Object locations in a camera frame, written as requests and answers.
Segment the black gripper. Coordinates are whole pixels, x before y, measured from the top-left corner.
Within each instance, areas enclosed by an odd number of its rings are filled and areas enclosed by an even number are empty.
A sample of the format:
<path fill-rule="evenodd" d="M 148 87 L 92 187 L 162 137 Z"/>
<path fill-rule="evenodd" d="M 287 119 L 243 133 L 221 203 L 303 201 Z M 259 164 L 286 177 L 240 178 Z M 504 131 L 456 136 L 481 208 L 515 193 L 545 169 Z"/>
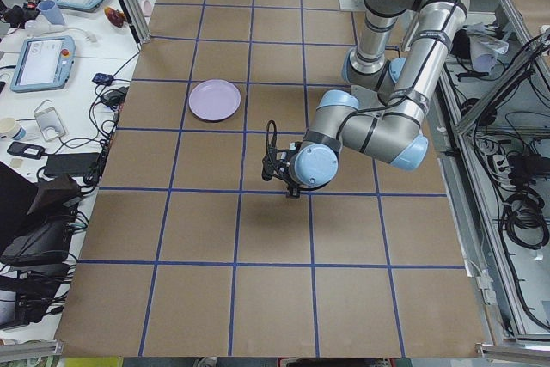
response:
<path fill-rule="evenodd" d="M 291 142 L 288 148 L 274 150 L 274 175 L 286 184 L 286 197 L 290 199 L 300 198 L 301 183 L 292 172 L 292 160 L 297 155 L 300 145 L 300 142 Z"/>

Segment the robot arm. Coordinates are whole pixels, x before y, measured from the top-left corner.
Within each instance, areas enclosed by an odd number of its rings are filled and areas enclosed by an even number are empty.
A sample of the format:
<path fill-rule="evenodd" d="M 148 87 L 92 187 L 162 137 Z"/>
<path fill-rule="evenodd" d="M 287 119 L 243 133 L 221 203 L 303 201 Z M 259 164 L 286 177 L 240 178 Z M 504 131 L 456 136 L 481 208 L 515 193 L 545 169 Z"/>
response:
<path fill-rule="evenodd" d="M 342 77 L 364 92 L 328 90 L 303 139 L 286 150 L 276 146 L 275 124 L 266 127 L 262 177 L 283 181 L 292 198 L 329 183 L 344 148 L 408 171 L 425 158 L 421 126 L 469 0 L 361 1 L 363 31 Z"/>

